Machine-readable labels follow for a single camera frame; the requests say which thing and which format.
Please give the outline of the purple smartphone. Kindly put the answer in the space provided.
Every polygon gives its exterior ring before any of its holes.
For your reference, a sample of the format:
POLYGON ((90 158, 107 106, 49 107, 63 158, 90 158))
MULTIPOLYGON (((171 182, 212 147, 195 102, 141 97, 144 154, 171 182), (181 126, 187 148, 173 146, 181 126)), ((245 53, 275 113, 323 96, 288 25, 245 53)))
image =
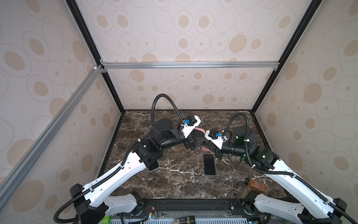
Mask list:
POLYGON ((205 154, 204 160, 204 173, 205 175, 216 175, 214 156, 211 154, 205 154))

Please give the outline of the phone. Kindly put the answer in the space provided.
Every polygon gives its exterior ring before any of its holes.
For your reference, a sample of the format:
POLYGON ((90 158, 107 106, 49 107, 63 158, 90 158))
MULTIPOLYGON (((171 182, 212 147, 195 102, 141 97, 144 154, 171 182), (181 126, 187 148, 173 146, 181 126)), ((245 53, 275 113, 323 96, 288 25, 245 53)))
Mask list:
POLYGON ((193 130, 193 134, 196 136, 196 138, 203 138, 205 137, 205 130, 199 127, 195 127, 193 130))
POLYGON ((159 163, 156 161, 156 162, 154 162, 153 164, 151 164, 151 165, 148 167, 148 170, 149 170, 150 172, 152 172, 152 171, 157 170, 158 168, 159 168, 159 163))

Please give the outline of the pink phone case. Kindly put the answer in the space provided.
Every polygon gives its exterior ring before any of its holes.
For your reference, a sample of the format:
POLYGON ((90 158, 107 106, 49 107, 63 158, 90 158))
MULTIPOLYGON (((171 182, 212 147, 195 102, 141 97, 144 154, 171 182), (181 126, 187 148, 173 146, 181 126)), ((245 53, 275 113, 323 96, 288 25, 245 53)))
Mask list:
POLYGON ((202 152, 208 152, 208 153, 212 152, 212 150, 210 149, 210 147, 207 148, 206 146, 201 146, 201 151, 202 151, 202 152))

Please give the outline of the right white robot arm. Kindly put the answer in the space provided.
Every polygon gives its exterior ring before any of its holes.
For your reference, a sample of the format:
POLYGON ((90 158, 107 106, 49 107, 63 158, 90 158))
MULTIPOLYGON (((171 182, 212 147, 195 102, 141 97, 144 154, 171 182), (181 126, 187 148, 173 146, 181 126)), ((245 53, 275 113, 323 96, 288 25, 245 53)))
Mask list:
POLYGON ((356 221, 346 213, 345 201, 333 199, 313 187, 294 172, 278 155, 266 147, 257 147, 250 137, 249 118, 237 113, 229 120, 224 131, 207 130, 198 143, 221 159, 224 154, 238 156, 253 170, 280 184, 298 202, 289 203, 254 192, 254 199, 243 203, 247 213, 254 207, 262 213, 282 217, 296 224, 340 224, 344 217, 356 221))

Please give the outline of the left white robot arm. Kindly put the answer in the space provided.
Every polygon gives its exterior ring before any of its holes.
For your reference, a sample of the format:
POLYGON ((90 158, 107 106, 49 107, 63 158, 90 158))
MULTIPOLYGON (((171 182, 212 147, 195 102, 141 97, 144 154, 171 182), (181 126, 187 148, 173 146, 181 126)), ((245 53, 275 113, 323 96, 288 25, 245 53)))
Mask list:
POLYGON ((123 160, 96 180, 82 186, 76 184, 71 188, 72 198, 62 205, 54 214, 53 220, 57 224, 81 223, 97 224, 103 218, 116 214, 123 207, 126 213, 138 208, 138 199, 132 194, 133 206, 125 201, 125 197, 117 198, 117 205, 111 204, 110 194, 128 179, 144 169, 156 169, 158 159, 164 150, 179 144, 193 150, 194 140, 192 131, 201 123, 197 115, 182 118, 173 100, 166 94, 159 94, 153 101, 151 108, 151 130, 143 138, 137 140, 125 153, 123 160), (173 127, 169 119, 154 120, 155 107, 160 98, 165 98, 174 108, 179 117, 179 128, 173 127))

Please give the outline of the amber bottle black cap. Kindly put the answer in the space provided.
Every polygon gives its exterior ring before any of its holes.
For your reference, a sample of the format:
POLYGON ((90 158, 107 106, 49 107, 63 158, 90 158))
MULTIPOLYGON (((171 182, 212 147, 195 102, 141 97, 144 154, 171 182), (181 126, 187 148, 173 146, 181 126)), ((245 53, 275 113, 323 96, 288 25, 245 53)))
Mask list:
POLYGON ((266 189, 267 189, 267 187, 264 184, 262 184, 256 180, 253 180, 253 179, 249 180, 248 187, 250 189, 260 192, 260 193, 265 193, 266 189))

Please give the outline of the dark bottle at front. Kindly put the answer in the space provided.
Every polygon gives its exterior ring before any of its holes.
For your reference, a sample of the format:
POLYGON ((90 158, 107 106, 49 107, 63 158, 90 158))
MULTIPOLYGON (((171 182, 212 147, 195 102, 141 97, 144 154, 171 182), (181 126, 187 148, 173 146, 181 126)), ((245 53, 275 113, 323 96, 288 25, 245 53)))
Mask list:
POLYGON ((196 224, 195 216, 179 217, 173 220, 174 224, 196 224))

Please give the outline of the green packet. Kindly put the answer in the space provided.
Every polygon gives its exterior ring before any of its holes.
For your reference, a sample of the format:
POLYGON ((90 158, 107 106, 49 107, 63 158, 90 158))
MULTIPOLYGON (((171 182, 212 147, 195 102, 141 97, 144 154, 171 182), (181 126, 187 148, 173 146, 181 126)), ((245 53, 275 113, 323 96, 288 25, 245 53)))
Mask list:
POLYGON ((100 224, 110 224, 111 223, 111 217, 110 216, 107 216, 107 217, 104 217, 100 224))

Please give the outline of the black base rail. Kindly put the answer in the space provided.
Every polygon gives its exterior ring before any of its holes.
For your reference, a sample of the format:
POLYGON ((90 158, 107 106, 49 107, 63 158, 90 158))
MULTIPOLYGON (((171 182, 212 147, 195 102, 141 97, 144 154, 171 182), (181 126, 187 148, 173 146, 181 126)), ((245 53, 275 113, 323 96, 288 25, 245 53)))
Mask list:
MULTIPOLYGON (((126 213, 123 207, 119 212, 111 214, 114 221, 120 224, 173 224, 179 217, 195 216, 196 224, 267 224, 274 216, 257 211, 254 207, 247 213, 248 206, 244 202, 254 199, 250 193, 245 199, 138 199, 138 208, 126 213)), ((125 197, 129 208, 133 206, 133 198, 125 197)), ((111 197, 111 204, 117 205, 118 197, 111 197)), ((291 199, 281 199, 289 203, 297 203, 291 199)))

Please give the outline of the silver aluminium back rail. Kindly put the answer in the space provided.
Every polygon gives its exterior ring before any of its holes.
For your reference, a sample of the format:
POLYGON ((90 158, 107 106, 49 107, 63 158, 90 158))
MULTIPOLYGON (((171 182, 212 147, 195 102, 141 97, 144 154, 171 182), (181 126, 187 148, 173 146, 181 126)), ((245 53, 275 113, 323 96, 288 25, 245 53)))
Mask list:
POLYGON ((278 61, 105 63, 105 69, 277 68, 278 61))

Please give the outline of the silver aluminium rail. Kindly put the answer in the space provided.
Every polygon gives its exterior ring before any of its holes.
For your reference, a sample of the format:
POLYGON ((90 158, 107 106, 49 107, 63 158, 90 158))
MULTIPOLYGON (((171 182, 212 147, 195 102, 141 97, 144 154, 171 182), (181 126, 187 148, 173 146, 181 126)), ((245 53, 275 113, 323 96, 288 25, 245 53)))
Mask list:
POLYGON ((277 68, 278 61, 105 63, 105 69, 277 68))
POLYGON ((101 74, 103 68, 104 66, 99 64, 95 70, 91 71, 91 73, 84 79, 81 85, 71 95, 69 100, 65 102, 61 110, 52 119, 52 121, 48 124, 40 136, 34 141, 26 154, 20 159, 17 165, 9 173, 7 178, 4 180, 4 183, 1 185, 1 210, 3 210, 24 178, 36 164, 44 150, 53 140, 58 130, 68 119, 92 83, 95 81, 98 75, 101 74))

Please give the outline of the silver aluminium left rail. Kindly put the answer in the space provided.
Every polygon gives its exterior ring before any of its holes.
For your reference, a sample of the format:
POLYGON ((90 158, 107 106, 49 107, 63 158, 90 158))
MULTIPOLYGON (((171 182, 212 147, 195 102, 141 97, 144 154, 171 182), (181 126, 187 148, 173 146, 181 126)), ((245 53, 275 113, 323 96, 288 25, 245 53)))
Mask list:
POLYGON ((44 150, 53 140, 58 130, 68 119, 92 83, 95 81, 98 75, 101 74, 103 68, 104 66, 99 64, 95 70, 91 71, 91 73, 84 79, 81 85, 71 95, 69 100, 65 102, 61 110, 52 119, 52 121, 48 124, 40 136, 34 141, 26 154, 20 159, 17 165, 9 173, 7 178, 4 180, 4 183, 1 185, 1 210, 3 210, 24 178, 36 164, 44 150))

